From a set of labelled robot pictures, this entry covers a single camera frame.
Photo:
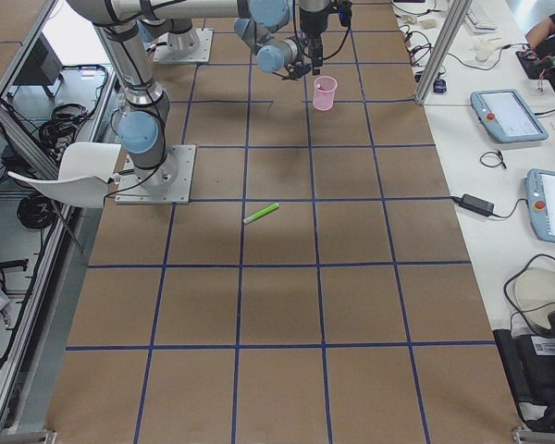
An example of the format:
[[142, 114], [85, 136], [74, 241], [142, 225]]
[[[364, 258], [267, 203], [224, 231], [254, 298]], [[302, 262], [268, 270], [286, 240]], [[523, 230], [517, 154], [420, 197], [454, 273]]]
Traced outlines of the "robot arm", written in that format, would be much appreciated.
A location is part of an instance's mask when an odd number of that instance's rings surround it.
[[321, 35], [332, 8], [328, 1], [72, 1], [102, 38], [126, 97], [127, 113], [117, 133], [135, 168], [139, 185], [162, 193], [179, 173], [166, 141], [170, 107], [154, 78], [140, 35], [174, 42], [196, 37], [195, 19], [234, 19], [235, 31], [258, 57], [260, 68], [283, 68], [302, 76], [323, 64]]
[[292, 78], [318, 75], [324, 60], [322, 34], [331, 15], [352, 24], [349, 1], [156, 1], [166, 19], [234, 18], [235, 32], [251, 48], [265, 72], [286, 69]]

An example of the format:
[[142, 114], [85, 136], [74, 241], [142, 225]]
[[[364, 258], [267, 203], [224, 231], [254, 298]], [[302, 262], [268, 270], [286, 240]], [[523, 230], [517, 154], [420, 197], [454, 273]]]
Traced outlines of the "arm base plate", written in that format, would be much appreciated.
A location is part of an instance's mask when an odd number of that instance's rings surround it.
[[213, 30], [192, 28], [183, 33], [168, 32], [159, 39], [154, 51], [156, 64], [208, 63]]
[[191, 197], [195, 145], [171, 145], [166, 148], [166, 161], [154, 175], [136, 168], [126, 155], [123, 175], [118, 183], [121, 192], [115, 194], [117, 204], [187, 204]]

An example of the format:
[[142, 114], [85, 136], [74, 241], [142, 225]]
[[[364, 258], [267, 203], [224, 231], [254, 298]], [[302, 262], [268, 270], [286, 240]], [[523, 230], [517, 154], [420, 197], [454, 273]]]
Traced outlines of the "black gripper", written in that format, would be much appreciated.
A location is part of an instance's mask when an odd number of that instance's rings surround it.
[[299, 80], [306, 76], [312, 69], [311, 63], [306, 63], [303, 60], [296, 60], [285, 66], [287, 75], [284, 77], [285, 80]]
[[320, 69], [323, 66], [323, 43], [320, 35], [308, 35], [309, 58], [311, 59], [312, 69]]

